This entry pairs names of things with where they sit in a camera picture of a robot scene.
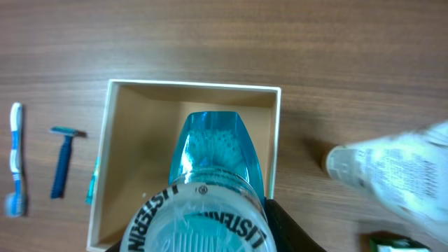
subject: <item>toothbrush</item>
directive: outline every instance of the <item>toothbrush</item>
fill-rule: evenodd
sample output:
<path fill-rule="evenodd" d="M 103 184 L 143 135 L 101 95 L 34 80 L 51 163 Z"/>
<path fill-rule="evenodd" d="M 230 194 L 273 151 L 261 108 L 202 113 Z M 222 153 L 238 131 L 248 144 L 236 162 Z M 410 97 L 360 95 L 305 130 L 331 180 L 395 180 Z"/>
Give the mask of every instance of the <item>toothbrush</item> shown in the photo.
<path fill-rule="evenodd" d="M 5 214 L 9 218 L 22 216 L 25 213 L 26 195 L 22 177 L 22 114 L 21 103 L 15 102 L 10 115 L 13 146 L 9 158 L 15 192 L 8 194 L 5 199 Z"/>

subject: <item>black object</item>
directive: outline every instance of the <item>black object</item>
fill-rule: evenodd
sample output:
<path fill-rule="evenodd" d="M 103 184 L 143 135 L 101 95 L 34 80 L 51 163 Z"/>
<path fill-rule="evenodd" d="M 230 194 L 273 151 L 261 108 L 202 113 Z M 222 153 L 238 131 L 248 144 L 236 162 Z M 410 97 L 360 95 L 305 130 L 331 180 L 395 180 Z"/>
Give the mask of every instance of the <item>black object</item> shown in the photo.
<path fill-rule="evenodd" d="M 265 213 L 278 252 L 325 252 L 274 199 L 266 200 Z"/>

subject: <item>blue razor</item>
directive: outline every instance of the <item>blue razor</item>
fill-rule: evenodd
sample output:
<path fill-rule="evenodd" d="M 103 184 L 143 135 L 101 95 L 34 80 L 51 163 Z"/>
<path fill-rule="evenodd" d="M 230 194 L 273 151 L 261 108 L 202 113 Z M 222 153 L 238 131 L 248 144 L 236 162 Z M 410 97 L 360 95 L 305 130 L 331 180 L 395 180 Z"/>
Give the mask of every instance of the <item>blue razor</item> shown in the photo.
<path fill-rule="evenodd" d="M 24 215 L 27 201 L 22 173 L 22 115 L 22 105 L 15 102 L 10 114 L 12 148 L 9 157 L 15 192 L 8 194 L 5 199 L 5 214 L 10 218 Z"/>
<path fill-rule="evenodd" d="M 50 133 L 62 134 L 65 136 L 61 151 L 59 152 L 59 161 L 57 162 L 55 181 L 51 190 L 50 198 L 57 199 L 64 196 L 65 181 L 69 170 L 69 162 L 71 156 L 71 142 L 74 137 L 85 136 L 85 133 L 76 129 L 67 127 L 52 127 Z"/>

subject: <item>cardboard box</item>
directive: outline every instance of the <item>cardboard box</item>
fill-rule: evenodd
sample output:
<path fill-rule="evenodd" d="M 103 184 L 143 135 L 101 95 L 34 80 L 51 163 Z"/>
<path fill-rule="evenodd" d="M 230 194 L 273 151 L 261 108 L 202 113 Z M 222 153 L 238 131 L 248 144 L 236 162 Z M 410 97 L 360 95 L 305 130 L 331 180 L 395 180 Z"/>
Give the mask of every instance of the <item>cardboard box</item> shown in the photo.
<path fill-rule="evenodd" d="M 273 198 L 280 102 L 278 87 L 110 80 L 87 250 L 118 242 L 135 212 L 168 186 L 174 149 L 192 112 L 238 112 L 257 152 L 265 195 Z"/>

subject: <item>green object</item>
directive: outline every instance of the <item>green object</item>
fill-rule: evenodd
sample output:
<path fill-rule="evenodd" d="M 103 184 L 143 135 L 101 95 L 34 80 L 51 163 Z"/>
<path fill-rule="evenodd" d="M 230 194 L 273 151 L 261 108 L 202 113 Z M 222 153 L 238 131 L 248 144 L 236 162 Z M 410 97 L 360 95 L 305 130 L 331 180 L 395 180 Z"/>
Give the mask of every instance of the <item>green object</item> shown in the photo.
<path fill-rule="evenodd" d="M 431 250 L 411 239 L 370 239 L 371 252 L 431 252 Z"/>

